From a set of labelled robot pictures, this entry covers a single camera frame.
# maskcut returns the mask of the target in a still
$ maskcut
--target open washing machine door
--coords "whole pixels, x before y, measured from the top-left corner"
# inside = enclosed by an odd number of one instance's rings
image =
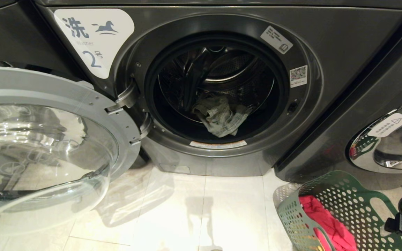
[[[139,150],[133,119],[90,84],[0,67],[0,235],[93,209]]]
[[[351,141],[353,164],[376,173],[402,173],[402,107],[377,119]]]

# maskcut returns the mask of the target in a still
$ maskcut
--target plastic laundry basket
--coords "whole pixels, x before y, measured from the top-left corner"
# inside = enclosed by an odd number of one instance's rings
[[[314,228],[325,231],[315,221],[306,216],[299,196],[313,195],[354,235],[359,251],[402,251],[399,235],[380,235],[384,221],[370,205],[371,198],[379,198],[392,212],[397,213],[390,200],[382,193],[363,188],[356,178],[342,171],[333,171],[299,189],[281,202],[277,212],[289,238],[298,249],[323,251],[324,247],[314,234]]]

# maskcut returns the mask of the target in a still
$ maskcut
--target floor tile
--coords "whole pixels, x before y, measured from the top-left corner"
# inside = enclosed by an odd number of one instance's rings
[[[134,250],[197,250],[205,183],[205,176],[153,168],[134,234]]]
[[[152,165],[130,169],[110,184],[97,207],[77,219],[72,237],[131,245]]]
[[[268,223],[269,251],[292,251],[292,242],[286,234],[274,203],[272,201],[265,201],[265,207]]]
[[[268,250],[262,177],[206,178],[199,250]]]
[[[282,181],[278,178],[275,173],[274,169],[271,168],[265,175],[263,175],[263,189],[265,189],[265,200],[273,200],[274,191],[283,186],[288,184],[289,182]]]
[[[64,251],[132,251],[130,246],[69,237]]]
[[[0,251],[62,251],[74,221],[34,234],[0,237]]]

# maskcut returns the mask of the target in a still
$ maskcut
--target washing machine drum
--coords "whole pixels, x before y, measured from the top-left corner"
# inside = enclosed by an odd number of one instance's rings
[[[349,148],[350,160],[377,173],[402,173],[402,107],[376,120]]]
[[[155,59],[158,65],[150,67],[155,70],[150,73],[152,91],[147,98],[158,123],[176,135],[204,143],[243,140],[273,124],[288,97],[286,69],[276,55],[262,52],[264,46],[233,38],[207,37],[183,46],[177,43]],[[221,110],[202,102],[212,97],[226,100],[231,111],[228,116],[236,114],[239,107],[246,110],[236,135],[218,136],[206,129],[210,114],[200,117],[202,107]]]
[[[132,120],[105,111],[114,104],[81,83],[0,67],[0,235],[61,224],[102,200],[139,152]]]

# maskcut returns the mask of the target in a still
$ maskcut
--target front-loading washing machine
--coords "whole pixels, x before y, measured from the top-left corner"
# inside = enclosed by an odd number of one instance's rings
[[[402,180],[402,36],[383,57],[276,165],[279,178],[306,182],[344,170],[366,185],[376,181],[389,188],[398,185],[395,181]]]
[[[141,146],[169,172],[266,173],[401,23],[385,0],[0,1],[0,235],[91,210]],[[206,95],[247,109],[236,132],[192,114]]]

